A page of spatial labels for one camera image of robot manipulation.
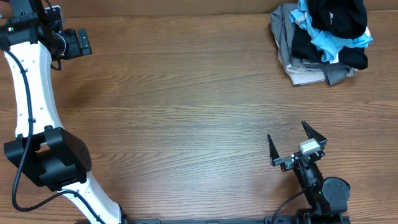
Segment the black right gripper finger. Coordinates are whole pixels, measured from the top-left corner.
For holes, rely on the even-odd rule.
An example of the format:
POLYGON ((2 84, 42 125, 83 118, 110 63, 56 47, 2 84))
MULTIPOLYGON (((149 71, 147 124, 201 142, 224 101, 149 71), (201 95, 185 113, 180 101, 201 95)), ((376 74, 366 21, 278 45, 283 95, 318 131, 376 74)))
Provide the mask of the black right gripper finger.
POLYGON ((270 134, 267 135, 267 140, 268 140, 268 144, 269 144, 270 163, 272 166, 277 166, 277 165, 279 165, 280 156, 279 156, 279 153, 277 152, 277 149, 274 145, 274 142, 273 142, 270 134))
POLYGON ((319 143, 321 148, 325 148, 327 143, 327 138, 322 134, 314 130, 306 121, 302 121, 302 126, 306 132, 309 139, 315 139, 319 143))

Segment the black polo shirt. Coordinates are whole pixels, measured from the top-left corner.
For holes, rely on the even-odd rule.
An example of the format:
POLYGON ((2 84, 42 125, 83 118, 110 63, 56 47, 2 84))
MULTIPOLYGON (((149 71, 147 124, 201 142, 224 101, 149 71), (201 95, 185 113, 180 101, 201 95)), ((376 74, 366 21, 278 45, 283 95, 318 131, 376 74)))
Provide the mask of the black polo shirt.
POLYGON ((368 15, 363 0, 308 0, 312 27, 331 32, 342 39, 363 35, 368 15))

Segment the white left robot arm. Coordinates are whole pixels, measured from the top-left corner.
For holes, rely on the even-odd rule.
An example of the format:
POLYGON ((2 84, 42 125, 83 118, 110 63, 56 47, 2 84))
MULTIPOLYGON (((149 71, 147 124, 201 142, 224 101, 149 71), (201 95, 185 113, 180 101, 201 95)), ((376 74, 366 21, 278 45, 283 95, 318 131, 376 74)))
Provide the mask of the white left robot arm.
POLYGON ((119 204, 91 171, 86 144, 59 118, 52 70, 62 60, 92 53, 86 30, 64 29, 60 6, 48 1, 9 0, 12 16, 1 27, 1 49, 10 66, 17 105, 16 138, 4 153, 38 187, 68 198, 90 223, 129 223, 119 204))

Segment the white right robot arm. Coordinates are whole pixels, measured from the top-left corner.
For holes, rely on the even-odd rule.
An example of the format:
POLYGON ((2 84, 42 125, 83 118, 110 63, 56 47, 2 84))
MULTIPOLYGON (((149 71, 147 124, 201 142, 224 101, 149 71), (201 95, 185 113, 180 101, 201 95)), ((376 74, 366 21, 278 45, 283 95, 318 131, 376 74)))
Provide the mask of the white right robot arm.
POLYGON ((296 215, 288 217, 292 223, 349 223, 349 217, 343 213, 348 210, 351 186, 342 178, 322 176, 317 161, 325 155, 327 138, 306 121, 302 121, 302 126, 308 139, 301 142, 298 151, 289 157, 281 158, 271 136, 267 137, 271 165, 280 166, 282 172, 292 170, 301 188, 277 208, 270 222, 277 223, 279 212, 292 200, 304 195, 310 207, 298 209, 296 215))

